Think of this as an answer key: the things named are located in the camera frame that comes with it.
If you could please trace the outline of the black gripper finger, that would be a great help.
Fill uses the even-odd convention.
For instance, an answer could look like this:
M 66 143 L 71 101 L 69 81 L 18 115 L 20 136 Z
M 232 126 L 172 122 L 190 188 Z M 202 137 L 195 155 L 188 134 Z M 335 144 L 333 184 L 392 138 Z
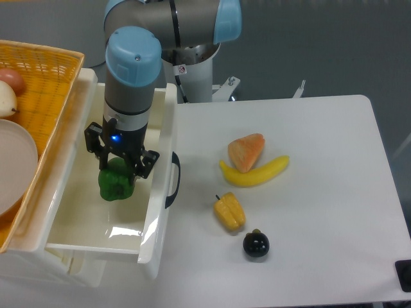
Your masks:
M 128 165 L 132 174 L 128 177 L 131 185 L 134 185 L 136 178 L 147 179 L 160 157 L 160 153 L 154 150 L 142 149 L 137 156 L 128 158 Z
M 89 153 L 93 153 L 99 160 L 99 170 L 107 168 L 109 151 L 105 145 L 101 144 L 100 138 L 103 135 L 103 128 L 98 123 L 92 122 L 85 130 L 85 144 Z

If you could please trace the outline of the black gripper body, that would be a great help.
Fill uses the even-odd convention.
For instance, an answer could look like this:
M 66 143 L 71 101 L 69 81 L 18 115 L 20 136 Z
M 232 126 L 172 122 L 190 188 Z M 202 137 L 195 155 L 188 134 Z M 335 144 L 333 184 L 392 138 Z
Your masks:
M 126 131 L 120 130 L 117 123 L 115 119 L 103 120 L 101 138 L 105 147 L 116 156 L 137 162 L 144 151 L 147 125 L 138 130 Z

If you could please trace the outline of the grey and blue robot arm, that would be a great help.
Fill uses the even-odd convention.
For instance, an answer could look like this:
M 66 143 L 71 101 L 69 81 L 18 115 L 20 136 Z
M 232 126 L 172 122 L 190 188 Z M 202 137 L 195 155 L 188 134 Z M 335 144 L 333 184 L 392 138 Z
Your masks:
M 161 73 L 186 103 L 209 101 L 213 58 L 241 33 L 239 1 L 109 1 L 103 23 L 107 77 L 102 124 L 85 130 L 102 173 L 122 158 L 119 178 L 147 178 L 159 158 L 144 147 L 154 88 Z

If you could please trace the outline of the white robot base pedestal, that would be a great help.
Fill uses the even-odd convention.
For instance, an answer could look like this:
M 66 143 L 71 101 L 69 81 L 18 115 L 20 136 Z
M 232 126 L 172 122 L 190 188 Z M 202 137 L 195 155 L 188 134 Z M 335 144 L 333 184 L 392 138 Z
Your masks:
M 162 52 L 164 76 L 176 85 L 178 103 L 212 100 L 213 58 L 219 49 L 219 44 L 203 44 Z

